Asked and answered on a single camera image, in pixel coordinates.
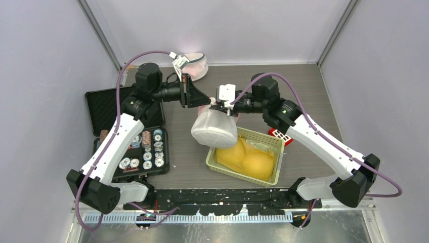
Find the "wall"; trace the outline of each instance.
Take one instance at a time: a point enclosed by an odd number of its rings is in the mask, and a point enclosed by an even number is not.
[[[284,64],[317,62],[349,0],[88,2],[121,61],[161,49],[205,52],[216,64]]]
[[[4,1],[0,31],[0,242],[63,242],[94,138],[83,95],[116,70],[75,0]]]
[[[404,189],[376,200],[387,242],[427,242],[429,231],[428,1],[361,1],[322,66],[344,141],[382,159]],[[373,192],[393,193],[378,178]]]

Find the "yellow cloth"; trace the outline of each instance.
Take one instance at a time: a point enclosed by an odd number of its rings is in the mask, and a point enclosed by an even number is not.
[[[237,173],[263,181],[270,180],[275,165],[273,151],[257,149],[243,138],[232,148],[217,148],[215,159]]]

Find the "red object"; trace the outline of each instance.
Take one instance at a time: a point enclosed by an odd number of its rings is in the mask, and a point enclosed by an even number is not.
[[[275,128],[271,128],[268,131],[268,135],[271,135],[273,137],[280,138],[281,140],[283,140],[285,147],[293,141],[293,138],[290,138],[288,135],[282,134],[279,130],[277,130]]]

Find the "green plastic basket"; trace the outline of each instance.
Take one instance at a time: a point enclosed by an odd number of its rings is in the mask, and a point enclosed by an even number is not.
[[[244,128],[237,127],[237,130],[238,130],[238,134],[241,135],[242,138],[253,140],[257,143],[264,144],[265,146],[268,146],[273,149],[276,164],[274,165],[273,175],[271,176],[270,180],[269,181],[258,180],[258,179],[234,172],[232,169],[224,165],[221,165],[215,160],[216,148],[210,148],[210,150],[208,151],[208,155],[205,160],[205,163],[208,165],[208,167],[211,170],[220,172],[225,175],[233,176],[261,186],[270,187],[270,186],[276,185],[279,180],[280,168],[283,160],[284,141],[281,140],[280,138],[276,138],[270,135],[258,133]]]

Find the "gray wood tabletop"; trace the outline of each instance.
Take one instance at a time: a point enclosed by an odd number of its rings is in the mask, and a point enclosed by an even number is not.
[[[128,71],[126,86],[135,82],[137,69]],[[164,78],[173,72],[162,68]],[[338,126],[322,77],[315,64],[258,65],[258,66],[211,66],[205,77],[195,86],[213,97],[216,87],[235,84],[244,89],[250,78],[261,72],[277,72],[288,78],[297,90],[307,113],[327,132],[341,141]],[[295,101],[287,85],[279,81],[283,98]],[[197,118],[197,109],[183,109],[179,102],[164,103],[165,128],[168,132],[170,171],[152,176],[148,182],[157,189],[186,188],[251,188],[261,187],[247,181],[211,171],[205,164],[209,148],[198,144],[191,136],[191,127]],[[261,114],[242,114],[237,126],[266,134],[270,129]],[[280,178],[275,187],[290,187],[297,178],[316,178],[333,174],[333,170],[319,157],[300,143],[293,141],[285,147]]]

